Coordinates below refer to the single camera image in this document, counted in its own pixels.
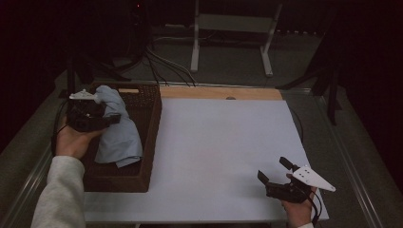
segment table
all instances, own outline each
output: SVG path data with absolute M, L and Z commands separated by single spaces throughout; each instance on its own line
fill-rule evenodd
M 298 165 L 309 162 L 278 91 L 164 87 L 161 93 L 163 112 L 149 191 L 86 193 L 86 221 L 286 220 L 279 200 L 265 197 L 258 170 L 272 182 L 285 183 L 287 170 L 279 164 L 280 156 Z M 214 94 L 237 100 L 208 98 Z M 267 100 L 270 94 L 274 100 Z M 321 218 L 328 217 L 324 207 Z

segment white sleeve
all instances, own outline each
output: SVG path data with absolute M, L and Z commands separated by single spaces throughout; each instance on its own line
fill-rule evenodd
M 314 225 L 312 223 L 308 223 L 303 226 L 299 226 L 298 228 L 314 228 Z
M 83 212 L 84 171 L 84 166 L 75 158 L 53 158 L 48 184 L 36 204 L 31 227 L 86 227 Z

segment metal frame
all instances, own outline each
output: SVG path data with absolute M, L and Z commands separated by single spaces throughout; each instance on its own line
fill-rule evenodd
M 362 212 L 368 221 L 369 227 L 383 228 L 384 227 L 383 223 L 374 208 L 374 204 L 367 191 L 367 188 L 365 187 L 364 183 L 362 182 L 362 179 L 359 177 L 358 172 L 355 169 L 353 160 L 350 156 L 348 149 L 346 148 L 346 145 L 343 143 L 343 140 L 340 137 L 340 133 L 338 132 L 337 128 L 334 125 L 332 125 L 332 123 L 327 119 L 325 99 L 322 96 L 320 97 L 316 96 L 315 98 L 317 108 L 319 109 L 323 119 L 322 121 L 326 123 L 329 132 L 332 135 L 331 138 L 336 145 L 336 150 L 338 152 L 337 154 L 340 156 L 342 160 L 342 166 L 346 172 L 347 177 L 349 178 L 353 190 L 355 191 L 355 196 L 358 199 Z
M 196 73 L 198 72 L 199 69 L 200 29 L 235 30 L 235 31 L 250 31 L 250 32 L 267 32 L 268 37 L 266 43 L 260 47 L 260 54 L 266 76 L 273 76 L 273 69 L 270 63 L 268 50 L 276 31 L 276 26 L 281 9 L 282 4 L 278 4 L 274 18 L 204 14 L 200 13 L 199 0 L 196 0 L 195 31 L 194 31 L 194 42 L 193 42 L 190 71 Z
M 37 191 L 41 181 L 47 176 L 48 168 L 51 163 L 50 144 L 43 152 L 39 161 L 35 164 L 29 173 L 23 188 L 18 193 L 12 206 L 0 222 L 1 228 L 16 227 L 18 219 L 31 202 L 33 195 Z

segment person's left hand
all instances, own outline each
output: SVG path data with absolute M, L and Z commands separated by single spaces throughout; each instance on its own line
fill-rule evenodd
M 104 129 L 92 132 L 78 132 L 69 125 L 64 126 L 57 135 L 56 156 L 71 156 L 80 160 L 85 155 L 91 140 L 105 131 Z

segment dark background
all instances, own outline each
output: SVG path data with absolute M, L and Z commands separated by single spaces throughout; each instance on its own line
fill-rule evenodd
M 132 27 L 133 21 L 125 18 L 127 13 L 122 11 L 120 16 L 119 13 L 113 16 L 117 23 L 125 22 L 120 23 L 121 30 L 102 25 L 94 12 L 95 2 L 0 2 L 1 151 L 53 90 L 54 79 L 66 69 L 67 36 L 74 37 L 86 52 L 101 61 L 122 54 L 122 47 L 113 40 L 117 39 L 117 34 L 120 34 L 119 39 L 127 38 L 121 31 Z M 125 9 L 125 4 L 107 9 L 119 11 Z M 193 23 L 192 1 L 155 0 L 147 4 L 152 20 L 146 23 L 153 26 L 166 23 L 190 26 Z M 403 175 L 402 5 L 393 0 L 347 5 L 339 1 L 305 4 L 290 1 L 284 5 L 278 21 L 281 33 L 296 30 L 323 36 L 327 31 L 309 70 L 326 65 L 327 61 L 341 61 L 339 83 L 346 88 L 356 113 L 400 190 L 403 190 L 403 182 L 399 179 Z M 223 5 L 212 8 L 207 4 L 205 7 L 220 11 Z M 227 6 L 227 10 L 234 14 L 265 13 L 247 6 L 239 9 Z M 142 36 L 138 31 L 133 32 L 133 39 Z M 138 54 L 135 51 L 134 48 L 130 53 Z

